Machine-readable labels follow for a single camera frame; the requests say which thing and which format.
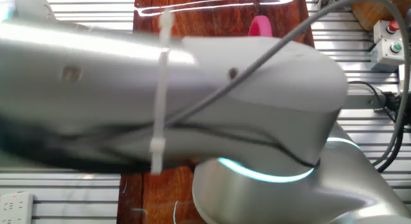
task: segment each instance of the zip tie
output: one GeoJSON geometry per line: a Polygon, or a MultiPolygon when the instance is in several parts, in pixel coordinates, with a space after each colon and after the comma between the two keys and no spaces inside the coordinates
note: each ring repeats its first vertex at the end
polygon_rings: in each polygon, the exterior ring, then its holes
{"type": "Polygon", "coordinates": [[[166,115],[166,95],[168,81],[168,55],[170,53],[171,28],[174,25],[174,16],[170,9],[166,9],[159,20],[160,44],[164,46],[159,59],[159,82],[155,94],[154,105],[154,131],[150,142],[150,152],[152,153],[151,174],[159,175],[162,171],[162,156],[166,147],[164,138],[164,119],[166,115]]]}

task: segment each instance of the control box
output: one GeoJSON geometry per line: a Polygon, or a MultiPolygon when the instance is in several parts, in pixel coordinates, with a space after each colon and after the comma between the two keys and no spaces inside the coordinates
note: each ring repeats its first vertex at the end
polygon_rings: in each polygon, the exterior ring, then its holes
{"type": "Polygon", "coordinates": [[[27,192],[4,194],[0,197],[1,224],[30,224],[33,195],[27,192]]]}
{"type": "Polygon", "coordinates": [[[383,39],[401,40],[401,32],[396,21],[378,21],[374,25],[374,43],[383,39]]]}
{"type": "Polygon", "coordinates": [[[383,39],[371,51],[371,62],[375,62],[373,70],[395,71],[404,64],[404,47],[398,40],[383,39]]]}

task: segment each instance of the wooden table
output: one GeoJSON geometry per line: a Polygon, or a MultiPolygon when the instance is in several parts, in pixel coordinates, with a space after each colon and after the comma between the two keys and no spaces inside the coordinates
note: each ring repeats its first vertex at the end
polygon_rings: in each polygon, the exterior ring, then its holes
{"type": "MultiPolygon", "coordinates": [[[[159,32],[160,6],[174,5],[173,35],[245,36],[252,19],[265,15],[272,22],[273,36],[283,37],[308,17],[306,1],[293,0],[136,0],[134,31],[159,32]]],[[[297,38],[314,46],[311,30],[297,38]]],[[[188,168],[122,175],[119,224],[204,223],[193,204],[193,175],[188,168]]]]}

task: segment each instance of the blue led light ring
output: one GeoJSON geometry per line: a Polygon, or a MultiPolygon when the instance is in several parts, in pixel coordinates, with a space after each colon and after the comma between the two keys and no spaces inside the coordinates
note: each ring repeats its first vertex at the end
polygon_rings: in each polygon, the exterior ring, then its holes
{"type": "MultiPolygon", "coordinates": [[[[358,149],[360,149],[360,147],[355,144],[354,142],[344,139],[344,138],[339,138],[339,137],[329,137],[327,139],[327,142],[344,142],[344,143],[348,143],[351,144],[355,147],[357,147],[358,149]]],[[[295,176],[275,176],[275,175],[267,175],[264,173],[258,173],[256,171],[253,171],[251,169],[247,169],[245,167],[243,167],[242,165],[238,164],[235,161],[229,160],[229,159],[224,159],[224,158],[219,158],[218,159],[219,162],[221,162],[224,166],[226,166],[227,168],[233,170],[236,173],[239,173],[245,177],[249,177],[249,178],[253,178],[255,180],[259,180],[262,182],[272,182],[272,183],[287,183],[287,182],[295,182],[298,180],[301,180],[303,178],[306,178],[308,175],[310,175],[314,169],[310,169],[309,171],[300,174],[300,175],[295,175],[295,176]]]]}

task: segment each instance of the power socket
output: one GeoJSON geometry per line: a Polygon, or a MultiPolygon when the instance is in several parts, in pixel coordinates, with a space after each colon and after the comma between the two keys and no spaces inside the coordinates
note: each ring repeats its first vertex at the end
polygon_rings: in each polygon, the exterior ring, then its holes
{"type": "Polygon", "coordinates": [[[32,212],[32,194],[19,192],[0,197],[0,224],[30,224],[32,212]]]}

